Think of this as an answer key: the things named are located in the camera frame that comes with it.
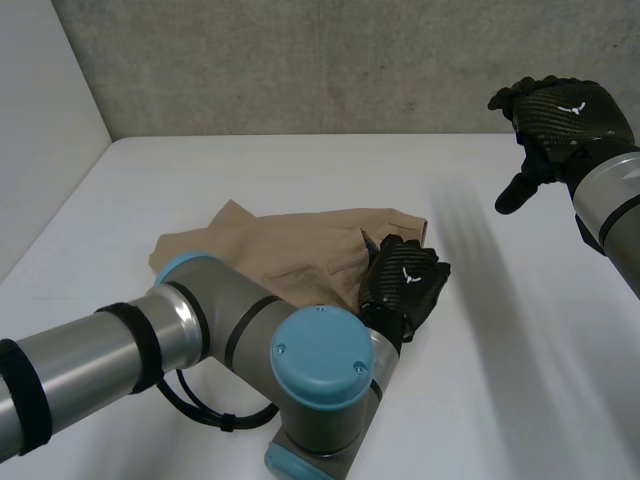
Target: tan pants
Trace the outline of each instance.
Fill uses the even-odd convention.
[[[357,311],[369,252],[389,234],[422,242],[426,220],[393,209],[255,217],[230,200],[207,228],[158,239],[149,265],[159,272],[175,256],[211,253],[289,303],[337,305]]]

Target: blue end cap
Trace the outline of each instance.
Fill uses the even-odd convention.
[[[271,368],[280,386],[303,405],[323,411],[348,407],[371,385],[369,331],[341,308],[303,308],[273,335]]]
[[[198,250],[195,250],[193,252],[183,253],[182,255],[178,255],[169,263],[167,263],[165,267],[160,271],[160,273],[156,277],[155,285],[160,285],[164,281],[164,279],[167,277],[167,275],[171,273],[171,270],[173,270],[177,266],[182,265],[187,260],[191,260],[192,258],[198,258],[198,257],[209,257],[209,258],[216,258],[216,259],[218,258],[214,255],[211,255],[210,253],[201,252]]]
[[[273,442],[269,442],[269,449],[264,454],[264,464],[278,480],[334,480],[318,467]]]

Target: gray wall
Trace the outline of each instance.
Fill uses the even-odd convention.
[[[114,140],[502,132],[525,75],[596,80],[640,129],[639,0],[54,0]]]

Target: silver metal tube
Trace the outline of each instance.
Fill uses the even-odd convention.
[[[22,447],[20,420],[9,389],[0,377],[0,462],[17,455]]]
[[[380,332],[369,329],[371,342],[373,343],[373,357],[375,369],[373,379],[376,381],[382,393],[387,391],[393,372],[400,360],[400,354],[393,344]]]
[[[603,245],[611,263],[640,299],[640,205],[613,224]]]
[[[172,287],[150,290],[130,302],[147,315],[165,372],[197,362],[200,327],[186,300]],[[53,433],[129,394],[142,364],[138,347],[116,316],[94,313],[16,342],[29,358],[51,411]],[[9,391],[0,382],[0,462],[17,454],[22,431]]]
[[[640,153],[619,155],[598,165],[582,179],[573,208],[593,238],[618,207],[640,194]]]
[[[614,157],[580,182],[576,213],[640,298],[640,153]]]

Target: white table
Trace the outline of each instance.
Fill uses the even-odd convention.
[[[112,145],[0,286],[18,339],[143,294],[158,236],[232,198],[257,215],[394,207],[429,220],[453,265],[403,355],[350,479],[637,478],[639,304],[581,242],[565,188],[493,211],[523,152],[511,135],[137,138]],[[212,405],[265,400],[215,360]],[[0,466],[2,479],[268,479],[279,425],[222,433],[159,392],[128,396]]]

